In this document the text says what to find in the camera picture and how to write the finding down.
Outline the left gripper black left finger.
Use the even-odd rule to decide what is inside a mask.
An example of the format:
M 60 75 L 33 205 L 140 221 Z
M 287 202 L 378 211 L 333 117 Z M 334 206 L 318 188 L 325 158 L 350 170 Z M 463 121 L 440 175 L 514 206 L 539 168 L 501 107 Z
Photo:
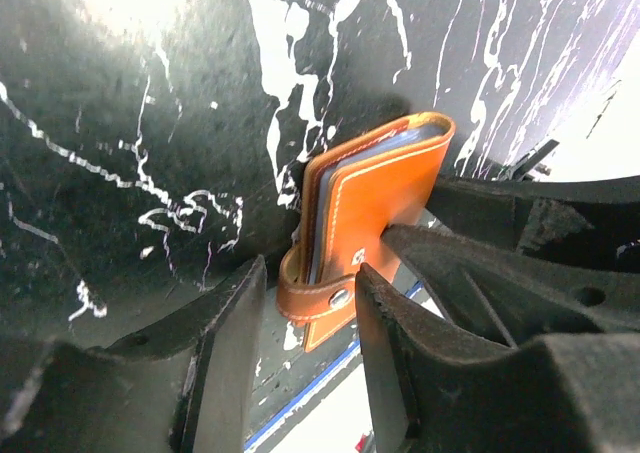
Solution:
M 249 422 L 267 269 L 106 348 L 1 340 L 5 452 L 240 452 Z

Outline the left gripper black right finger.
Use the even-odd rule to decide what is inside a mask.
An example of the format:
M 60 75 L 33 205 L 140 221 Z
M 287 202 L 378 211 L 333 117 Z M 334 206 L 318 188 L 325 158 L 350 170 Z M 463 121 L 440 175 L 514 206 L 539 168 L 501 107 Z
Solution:
M 638 450 L 637 334 L 548 334 L 509 348 L 431 313 L 369 266 L 355 284 L 378 451 Z

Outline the brown leather card holder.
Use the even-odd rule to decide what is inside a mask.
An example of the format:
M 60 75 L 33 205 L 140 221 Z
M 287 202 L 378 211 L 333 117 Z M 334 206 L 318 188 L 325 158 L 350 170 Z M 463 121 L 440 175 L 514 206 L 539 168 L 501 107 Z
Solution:
M 355 276 L 364 263 L 392 281 L 390 225 L 414 225 L 456 131 L 450 117 L 395 119 L 314 158 L 305 168 L 299 241 L 279 267 L 276 305 L 303 328 L 311 352 L 355 317 Z

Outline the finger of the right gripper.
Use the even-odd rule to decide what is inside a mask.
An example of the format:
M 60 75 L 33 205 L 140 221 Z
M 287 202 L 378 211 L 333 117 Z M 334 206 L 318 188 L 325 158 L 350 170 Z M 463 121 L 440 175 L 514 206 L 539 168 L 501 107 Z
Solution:
M 422 226 L 393 225 L 382 240 L 446 320 L 487 340 L 639 330 L 636 273 L 556 264 Z
M 639 271 L 639 178 L 572 183 L 441 176 L 426 209 L 451 231 L 541 260 Z

